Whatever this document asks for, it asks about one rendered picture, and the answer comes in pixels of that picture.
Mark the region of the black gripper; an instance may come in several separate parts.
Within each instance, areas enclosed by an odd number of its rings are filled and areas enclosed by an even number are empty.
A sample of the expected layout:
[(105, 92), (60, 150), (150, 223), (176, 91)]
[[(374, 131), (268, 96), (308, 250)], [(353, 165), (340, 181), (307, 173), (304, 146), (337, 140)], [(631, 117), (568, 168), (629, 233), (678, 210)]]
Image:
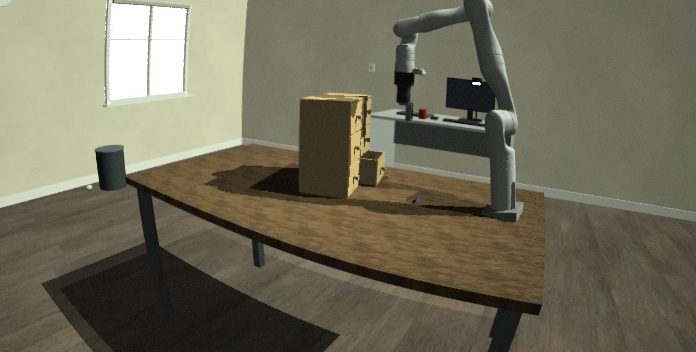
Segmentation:
[[(396, 59), (394, 84), (397, 85), (396, 102), (406, 105), (405, 121), (413, 119), (413, 105), (410, 102), (409, 86), (414, 86), (414, 74), (423, 75), (423, 69), (415, 69), (414, 60)], [(410, 102), (410, 103), (409, 103)]]

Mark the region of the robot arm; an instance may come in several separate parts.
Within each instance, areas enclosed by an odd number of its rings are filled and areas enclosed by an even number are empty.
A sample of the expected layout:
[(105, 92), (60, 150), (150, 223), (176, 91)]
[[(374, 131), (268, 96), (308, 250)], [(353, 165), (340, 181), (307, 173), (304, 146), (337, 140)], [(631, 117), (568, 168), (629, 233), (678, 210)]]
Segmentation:
[(463, 3), (461, 7), (436, 10), (398, 21), (393, 31), (402, 39), (401, 46), (396, 47), (396, 59), (414, 60), (418, 33), (470, 22), (480, 71), (494, 92), (499, 109), (489, 111), (485, 117), (490, 155), (491, 209), (516, 209), (515, 151), (507, 147), (505, 137), (516, 133), (518, 122), (503, 54), (489, 19), (493, 6), (489, 0), (464, 0)]

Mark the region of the tan wooden chest of drawers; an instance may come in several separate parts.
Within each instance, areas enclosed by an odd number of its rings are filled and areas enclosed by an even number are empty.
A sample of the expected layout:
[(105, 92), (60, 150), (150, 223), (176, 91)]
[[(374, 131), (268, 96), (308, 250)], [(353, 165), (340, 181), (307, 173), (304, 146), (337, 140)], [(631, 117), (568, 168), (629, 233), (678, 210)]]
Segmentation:
[[(368, 96), (368, 97), (367, 97)], [(365, 97), (365, 98), (362, 98)], [(299, 192), (347, 199), (351, 103), (372, 95), (329, 93), (300, 99)], [(326, 99), (326, 100), (309, 100)], [(359, 100), (356, 100), (359, 99)], [(346, 102), (352, 101), (352, 102)]]

